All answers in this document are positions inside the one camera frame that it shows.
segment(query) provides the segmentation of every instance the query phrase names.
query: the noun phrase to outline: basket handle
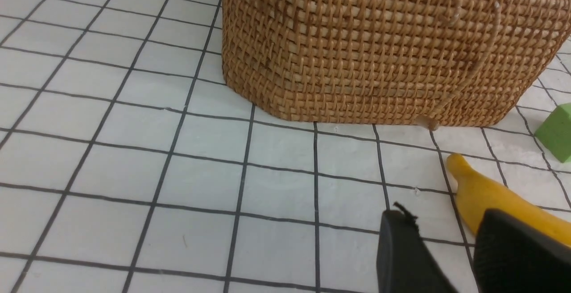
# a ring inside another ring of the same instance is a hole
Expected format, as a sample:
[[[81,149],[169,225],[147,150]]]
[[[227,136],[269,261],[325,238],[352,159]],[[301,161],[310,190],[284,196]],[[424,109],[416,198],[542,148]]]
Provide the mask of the basket handle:
[[[430,131],[434,131],[437,130],[440,127],[440,122],[438,120],[435,120],[434,118],[457,96],[460,95],[460,93],[469,85],[469,83],[471,82],[471,80],[475,77],[475,75],[477,74],[478,71],[480,71],[480,69],[484,66],[484,63],[486,62],[486,60],[488,59],[488,57],[490,56],[490,54],[492,53],[492,49],[494,47],[494,42],[497,39],[497,35],[500,31],[500,16],[501,16],[501,6],[500,3],[498,3],[497,1],[494,1],[494,11],[495,11],[495,15],[494,15],[494,23],[493,23],[493,27],[492,27],[492,33],[490,35],[490,38],[488,39],[488,42],[485,43],[486,44],[486,50],[484,50],[484,55],[482,56],[482,58],[480,58],[469,70],[468,70],[468,74],[466,76],[466,78],[464,79],[463,83],[456,89],[455,92],[450,93],[446,96],[446,98],[443,98],[442,100],[440,100],[440,103],[438,103],[436,105],[436,107],[434,107],[432,109],[432,111],[428,114],[428,115],[418,115],[415,119],[414,119],[414,123],[419,125],[419,126],[423,126],[426,127],[428,130]],[[457,15],[459,15],[459,11],[457,9],[457,11],[454,13],[454,15],[451,17],[450,22],[454,22],[458,19]]]

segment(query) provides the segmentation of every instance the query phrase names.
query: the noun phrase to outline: woven rattan basket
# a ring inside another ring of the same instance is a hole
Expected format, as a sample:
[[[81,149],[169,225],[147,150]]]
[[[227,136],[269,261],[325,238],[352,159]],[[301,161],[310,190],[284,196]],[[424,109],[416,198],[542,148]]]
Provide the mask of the woven rattan basket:
[[[285,120],[489,126],[570,33],[571,0],[223,0],[223,73]]]

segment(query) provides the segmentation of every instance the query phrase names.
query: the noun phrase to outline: yellow banana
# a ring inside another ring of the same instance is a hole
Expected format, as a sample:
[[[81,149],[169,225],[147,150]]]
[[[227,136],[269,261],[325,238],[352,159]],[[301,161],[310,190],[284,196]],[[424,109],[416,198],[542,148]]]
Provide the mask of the yellow banana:
[[[458,211],[473,234],[477,234],[484,212],[488,208],[498,208],[558,242],[571,246],[571,223],[549,214],[504,185],[478,173],[458,153],[448,157],[447,167],[458,182]]]

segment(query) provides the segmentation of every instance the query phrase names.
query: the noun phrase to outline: green foam cube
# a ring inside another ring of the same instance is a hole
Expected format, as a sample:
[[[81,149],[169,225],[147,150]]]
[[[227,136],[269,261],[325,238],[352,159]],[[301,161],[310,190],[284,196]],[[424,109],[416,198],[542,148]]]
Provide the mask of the green foam cube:
[[[560,162],[571,162],[571,103],[557,106],[535,135]]]

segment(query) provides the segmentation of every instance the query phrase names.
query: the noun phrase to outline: banana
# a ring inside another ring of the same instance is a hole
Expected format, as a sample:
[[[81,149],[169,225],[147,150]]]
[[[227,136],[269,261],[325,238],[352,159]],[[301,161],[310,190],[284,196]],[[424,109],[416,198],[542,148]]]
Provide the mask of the banana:
[[[549,214],[508,187],[478,173],[458,153],[448,157],[447,167],[458,182],[456,203],[460,216],[473,234],[477,234],[484,212],[488,208],[498,208],[546,236],[571,246],[571,223]]]

